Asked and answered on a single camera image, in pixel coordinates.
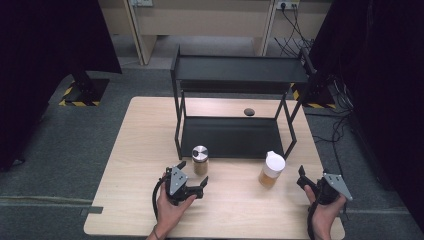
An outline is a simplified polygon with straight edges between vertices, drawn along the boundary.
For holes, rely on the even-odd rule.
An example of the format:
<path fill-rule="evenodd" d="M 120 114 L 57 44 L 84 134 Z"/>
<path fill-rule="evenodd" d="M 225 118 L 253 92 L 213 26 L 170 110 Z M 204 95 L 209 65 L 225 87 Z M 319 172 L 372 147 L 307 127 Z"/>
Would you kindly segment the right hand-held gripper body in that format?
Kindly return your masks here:
<path fill-rule="evenodd" d="M 343 195 L 348 201 L 353 197 L 341 175 L 324 173 L 322 178 L 314 183 L 304 172 L 299 173 L 297 184 L 304 188 L 309 186 L 315 194 L 316 200 L 321 205 L 333 203 L 339 195 Z"/>

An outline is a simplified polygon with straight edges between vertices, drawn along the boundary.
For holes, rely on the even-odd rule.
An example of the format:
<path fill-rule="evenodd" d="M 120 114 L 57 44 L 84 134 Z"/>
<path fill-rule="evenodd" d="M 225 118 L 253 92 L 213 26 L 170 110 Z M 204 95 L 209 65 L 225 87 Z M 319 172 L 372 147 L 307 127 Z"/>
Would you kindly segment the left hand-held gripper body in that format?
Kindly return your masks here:
<path fill-rule="evenodd" d="M 177 166 L 168 167 L 165 174 L 165 191 L 171 204 L 178 205 L 190 196 L 202 199 L 204 196 L 204 183 L 199 186 L 186 185 L 188 176 Z"/>

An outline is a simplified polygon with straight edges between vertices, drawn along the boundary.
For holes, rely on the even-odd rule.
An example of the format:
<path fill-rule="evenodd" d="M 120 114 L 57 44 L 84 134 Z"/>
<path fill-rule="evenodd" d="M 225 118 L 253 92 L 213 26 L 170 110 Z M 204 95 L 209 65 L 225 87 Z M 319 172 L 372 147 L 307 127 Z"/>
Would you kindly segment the glass jar with silver lid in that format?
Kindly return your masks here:
<path fill-rule="evenodd" d="M 192 150 L 193 171 L 196 175 L 205 175 L 208 172 L 209 151 L 205 146 L 199 145 Z"/>

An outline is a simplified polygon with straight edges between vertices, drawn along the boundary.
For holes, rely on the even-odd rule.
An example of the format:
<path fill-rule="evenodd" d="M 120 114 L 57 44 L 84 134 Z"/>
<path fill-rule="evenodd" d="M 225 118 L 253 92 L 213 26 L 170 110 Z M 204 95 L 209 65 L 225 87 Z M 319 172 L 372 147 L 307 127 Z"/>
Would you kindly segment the plastic jar with white lid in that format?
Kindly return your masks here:
<path fill-rule="evenodd" d="M 266 188 L 272 188 L 286 166 L 285 159 L 274 151 L 266 153 L 265 163 L 259 174 L 259 182 Z"/>

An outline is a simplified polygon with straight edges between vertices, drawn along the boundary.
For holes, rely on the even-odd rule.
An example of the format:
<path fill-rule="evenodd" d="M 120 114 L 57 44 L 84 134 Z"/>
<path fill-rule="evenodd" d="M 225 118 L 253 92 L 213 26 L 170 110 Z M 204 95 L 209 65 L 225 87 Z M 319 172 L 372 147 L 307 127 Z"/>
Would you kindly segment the black metal two-tier rack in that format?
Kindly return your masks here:
<path fill-rule="evenodd" d="M 210 56 L 174 54 L 171 79 L 177 115 L 174 141 L 179 158 L 190 157 L 192 150 L 203 145 L 212 158 L 263 158 L 273 150 L 288 157 L 297 139 L 294 119 L 302 105 L 301 94 L 290 110 L 286 96 L 293 84 L 310 86 L 316 70 L 306 49 L 294 58 Z M 187 93 L 238 93 L 279 95 L 276 112 L 284 113 L 291 143 L 281 142 L 278 117 L 190 116 L 186 111 Z"/>

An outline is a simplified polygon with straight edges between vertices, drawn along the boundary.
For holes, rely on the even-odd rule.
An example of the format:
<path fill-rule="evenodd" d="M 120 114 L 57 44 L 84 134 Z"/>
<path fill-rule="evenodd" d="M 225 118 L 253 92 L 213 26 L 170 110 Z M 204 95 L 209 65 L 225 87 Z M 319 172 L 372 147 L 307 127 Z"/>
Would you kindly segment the person's right hand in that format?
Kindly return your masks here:
<path fill-rule="evenodd" d="M 331 228 L 335 218 L 339 215 L 347 199 L 343 195 L 329 205 L 316 203 L 316 197 L 309 186 L 304 187 L 304 192 L 310 202 L 311 215 L 307 218 L 308 235 L 313 240 L 332 240 Z"/>

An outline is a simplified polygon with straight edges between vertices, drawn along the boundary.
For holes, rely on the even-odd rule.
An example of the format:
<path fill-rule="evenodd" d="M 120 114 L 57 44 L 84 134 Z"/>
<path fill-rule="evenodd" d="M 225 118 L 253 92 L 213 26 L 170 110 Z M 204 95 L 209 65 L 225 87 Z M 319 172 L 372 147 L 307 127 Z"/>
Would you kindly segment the person's left hand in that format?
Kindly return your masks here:
<path fill-rule="evenodd" d="M 196 200 L 195 196 L 190 196 L 187 200 L 175 206 L 168 200 L 165 184 L 160 187 L 160 195 L 157 200 L 158 219 L 154 231 L 165 233 L 167 235 L 177 226 L 185 211 Z"/>

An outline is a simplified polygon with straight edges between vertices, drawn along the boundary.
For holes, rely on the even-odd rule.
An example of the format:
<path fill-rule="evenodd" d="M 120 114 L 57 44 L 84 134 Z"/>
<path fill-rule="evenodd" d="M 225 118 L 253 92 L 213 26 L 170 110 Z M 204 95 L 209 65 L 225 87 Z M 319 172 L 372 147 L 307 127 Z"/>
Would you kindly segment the black stand base striped tape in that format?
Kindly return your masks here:
<path fill-rule="evenodd" d="M 309 108 L 335 109 L 336 104 L 333 95 L 329 90 L 329 85 L 329 80 L 319 80 L 315 85 L 310 88 L 308 95 L 304 98 L 302 102 L 302 106 Z M 291 90 L 294 99 L 298 101 L 305 90 L 305 84 L 292 83 Z"/>
<path fill-rule="evenodd" d="M 60 106 L 98 106 L 109 83 L 108 79 L 94 79 L 86 72 L 72 75 L 72 82 L 65 90 Z"/>

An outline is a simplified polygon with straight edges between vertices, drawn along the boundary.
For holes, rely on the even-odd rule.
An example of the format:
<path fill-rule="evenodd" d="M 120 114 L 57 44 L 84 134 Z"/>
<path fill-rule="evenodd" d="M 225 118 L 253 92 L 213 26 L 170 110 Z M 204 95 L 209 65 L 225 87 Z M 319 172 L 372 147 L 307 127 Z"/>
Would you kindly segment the grey floor tape strip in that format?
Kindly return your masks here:
<path fill-rule="evenodd" d="M 89 206 L 87 208 L 83 208 L 80 211 L 80 215 L 81 216 L 87 216 L 88 214 L 102 214 L 102 212 L 103 212 L 103 207 Z"/>

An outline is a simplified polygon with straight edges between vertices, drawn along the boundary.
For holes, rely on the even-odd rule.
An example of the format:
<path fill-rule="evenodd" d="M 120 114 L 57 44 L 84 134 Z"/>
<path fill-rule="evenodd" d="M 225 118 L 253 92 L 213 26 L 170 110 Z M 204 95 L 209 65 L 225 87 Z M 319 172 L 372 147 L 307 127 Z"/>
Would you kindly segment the dark curtain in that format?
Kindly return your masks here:
<path fill-rule="evenodd" d="M 424 0 L 332 0 L 310 52 L 343 78 L 383 180 L 424 232 Z"/>
<path fill-rule="evenodd" d="M 99 0 L 0 0 L 0 171 L 59 83 L 87 71 L 121 71 Z"/>

